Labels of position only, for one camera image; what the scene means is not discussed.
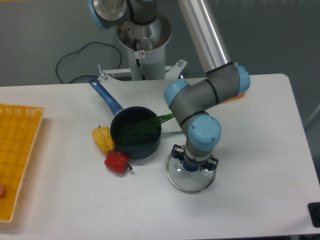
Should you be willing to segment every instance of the yellow bell pepper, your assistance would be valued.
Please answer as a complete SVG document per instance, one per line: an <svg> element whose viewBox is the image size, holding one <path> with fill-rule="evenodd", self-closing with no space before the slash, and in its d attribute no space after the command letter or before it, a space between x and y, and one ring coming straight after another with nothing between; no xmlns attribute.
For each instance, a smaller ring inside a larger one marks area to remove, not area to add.
<svg viewBox="0 0 320 240"><path fill-rule="evenodd" d="M92 137L94 139L95 144L105 155L115 150L115 143L111 138L109 127L99 126L99 128L96 128L92 131Z"/></svg>

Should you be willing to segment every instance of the robotic arm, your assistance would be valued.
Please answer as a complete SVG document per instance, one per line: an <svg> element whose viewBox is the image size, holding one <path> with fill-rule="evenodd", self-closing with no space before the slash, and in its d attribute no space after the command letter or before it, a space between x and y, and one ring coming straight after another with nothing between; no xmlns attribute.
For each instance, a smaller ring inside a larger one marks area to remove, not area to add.
<svg viewBox="0 0 320 240"><path fill-rule="evenodd" d="M172 157L190 173L215 171L218 160L212 152L222 130L206 110L248 90L250 76L231 61L207 1L177 1L207 78L193 85L178 80L164 91L165 101L186 136L184 146L173 146ZM132 80L165 78L164 46L171 26L157 13L156 0L89 0L89 6L98 25L119 25L118 36L127 48Z"/></svg>
<svg viewBox="0 0 320 240"><path fill-rule="evenodd" d="M218 164L211 153L220 140L221 126L206 110L248 90L250 76L230 60L207 1L178 3L207 79L191 86L179 80L164 91L166 103L186 136L185 147L175 145L172 156L189 172L212 171Z"/></svg>

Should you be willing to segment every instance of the yellow plastic basket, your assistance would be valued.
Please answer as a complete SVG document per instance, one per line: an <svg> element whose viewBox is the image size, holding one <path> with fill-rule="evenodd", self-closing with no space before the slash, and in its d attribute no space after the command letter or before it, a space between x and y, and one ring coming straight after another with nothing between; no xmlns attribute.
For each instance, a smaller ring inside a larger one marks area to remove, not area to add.
<svg viewBox="0 0 320 240"><path fill-rule="evenodd" d="M12 221L44 110L0 103L0 182L6 188L0 198L0 222Z"/></svg>

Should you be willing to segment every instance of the saucepan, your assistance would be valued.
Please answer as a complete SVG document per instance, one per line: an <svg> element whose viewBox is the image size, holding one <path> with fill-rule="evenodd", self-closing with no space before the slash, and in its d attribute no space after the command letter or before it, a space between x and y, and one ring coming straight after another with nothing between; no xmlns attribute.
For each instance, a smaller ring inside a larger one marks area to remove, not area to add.
<svg viewBox="0 0 320 240"><path fill-rule="evenodd" d="M121 130L127 126L156 118L157 115L152 110L143 106L131 106L124 109L97 79L92 78L89 83L105 100L114 114L110 125L110 135L117 150L131 159L144 159L153 154L160 144L161 125L154 129L153 136L147 142L123 144L123 142L119 141L118 136Z"/></svg>

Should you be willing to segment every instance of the gray floor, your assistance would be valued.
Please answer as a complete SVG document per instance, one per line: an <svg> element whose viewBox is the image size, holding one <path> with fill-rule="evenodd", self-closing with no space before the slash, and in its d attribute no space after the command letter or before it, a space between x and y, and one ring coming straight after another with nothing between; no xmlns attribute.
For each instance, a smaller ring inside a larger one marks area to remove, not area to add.
<svg viewBox="0 0 320 240"><path fill-rule="evenodd" d="M320 1L209 2L233 61L245 66L251 75L286 74L304 123L320 103ZM203 77L177 2L158 0L158 11L172 24L166 64L185 59L186 77ZM116 29L98 30L87 0L0 2L0 22L0 86L59 84L55 74L58 60L92 41L119 47L123 53L120 68L129 66ZM68 82L80 75L98 75L98 63L103 69L114 69L119 60L114 49L90 46L66 58L58 70ZM320 174L319 135L318 122L307 139ZM299 140L293 139L292 144L299 144Z"/></svg>

